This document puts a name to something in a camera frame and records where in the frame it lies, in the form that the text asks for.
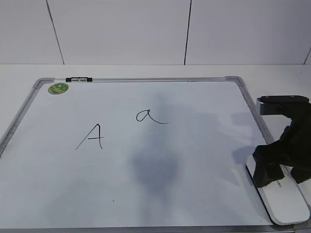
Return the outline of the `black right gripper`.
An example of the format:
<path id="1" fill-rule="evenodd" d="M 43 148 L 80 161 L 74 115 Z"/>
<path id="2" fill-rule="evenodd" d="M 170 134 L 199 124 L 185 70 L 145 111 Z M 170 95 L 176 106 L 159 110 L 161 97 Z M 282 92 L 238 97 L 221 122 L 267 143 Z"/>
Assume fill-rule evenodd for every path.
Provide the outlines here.
<path id="1" fill-rule="evenodd" d="M 259 145 L 253 152 L 256 163 L 253 181 L 257 188 L 282 180 L 280 165 L 292 166 L 297 184 L 311 178 L 311 103 L 306 97 L 276 97 L 278 112 L 291 119 L 278 144 Z"/>

